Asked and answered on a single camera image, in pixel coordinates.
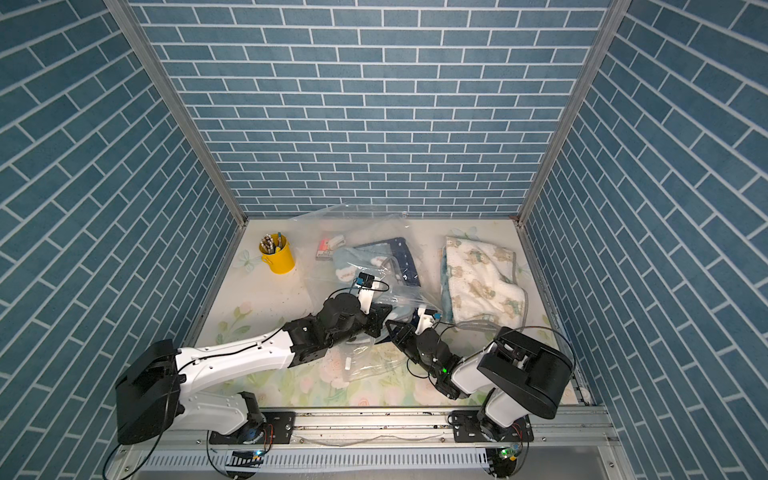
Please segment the cream fluffy navy-trimmed blanket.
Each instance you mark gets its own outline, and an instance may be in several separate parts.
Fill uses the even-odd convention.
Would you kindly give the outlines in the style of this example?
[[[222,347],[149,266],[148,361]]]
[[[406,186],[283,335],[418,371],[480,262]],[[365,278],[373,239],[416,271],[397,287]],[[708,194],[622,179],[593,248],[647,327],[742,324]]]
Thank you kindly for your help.
[[[526,323],[528,295],[508,248],[469,238],[445,238],[453,323],[487,321],[510,328]]]

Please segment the light blue cloud blanket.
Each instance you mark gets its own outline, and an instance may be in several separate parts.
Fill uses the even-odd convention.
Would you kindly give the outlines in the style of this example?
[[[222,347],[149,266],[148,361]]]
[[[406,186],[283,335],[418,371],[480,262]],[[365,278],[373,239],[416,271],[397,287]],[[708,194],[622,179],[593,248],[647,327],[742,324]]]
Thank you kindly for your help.
[[[394,256],[384,244],[341,247],[333,253],[332,262],[335,276],[342,284],[350,284],[360,273],[389,284],[396,281]]]

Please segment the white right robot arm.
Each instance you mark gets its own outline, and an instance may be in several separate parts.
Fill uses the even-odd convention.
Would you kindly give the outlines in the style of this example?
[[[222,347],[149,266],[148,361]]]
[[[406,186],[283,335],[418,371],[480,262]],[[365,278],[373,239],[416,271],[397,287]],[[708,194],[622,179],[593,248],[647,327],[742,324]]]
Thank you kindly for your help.
[[[528,415],[553,419],[574,370],[561,351],[508,327],[480,352],[461,357],[433,328],[418,333],[413,325],[395,320],[385,326],[392,343],[425,370],[445,397],[458,400],[489,389],[470,426],[490,441],[523,441],[515,422]]]

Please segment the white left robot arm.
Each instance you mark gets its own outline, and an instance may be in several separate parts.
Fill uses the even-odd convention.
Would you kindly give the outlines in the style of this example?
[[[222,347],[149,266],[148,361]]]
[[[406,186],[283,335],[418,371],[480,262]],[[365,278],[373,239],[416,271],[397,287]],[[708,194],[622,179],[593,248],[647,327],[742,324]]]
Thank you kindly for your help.
[[[392,310],[383,303],[364,308],[357,296],[339,293],[318,313],[268,334],[202,348],[157,341],[116,380],[117,439],[133,445],[167,430],[209,430],[248,442],[265,421],[254,395],[219,396],[209,388],[319,360],[360,334],[376,339]]]

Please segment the clear plastic vacuum bag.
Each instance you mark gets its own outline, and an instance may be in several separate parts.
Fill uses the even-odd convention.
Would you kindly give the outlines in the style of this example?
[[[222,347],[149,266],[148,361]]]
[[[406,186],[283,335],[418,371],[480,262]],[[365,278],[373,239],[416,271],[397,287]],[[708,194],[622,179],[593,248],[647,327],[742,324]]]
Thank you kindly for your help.
[[[333,348],[345,381],[405,364],[387,322],[420,332],[444,321],[439,288],[405,213],[336,205],[294,218],[291,231],[310,298],[321,303],[350,294],[377,323],[372,333],[356,333]]]

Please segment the blue cloud pattern blanket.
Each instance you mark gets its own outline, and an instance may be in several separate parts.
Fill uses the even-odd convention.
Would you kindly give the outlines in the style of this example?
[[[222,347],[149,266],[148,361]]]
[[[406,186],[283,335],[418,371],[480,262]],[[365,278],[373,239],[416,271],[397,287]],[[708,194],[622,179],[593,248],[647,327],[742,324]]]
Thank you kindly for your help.
[[[446,247],[443,247],[441,249],[441,257],[440,257],[440,288],[441,288],[441,305],[442,305],[442,322],[452,324],[453,323],[453,314],[452,314],[452,300],[450,296],[450,289],[449,289],[449,270],[448,270],[448,264],[447,264],[447,253],[446,253]]]

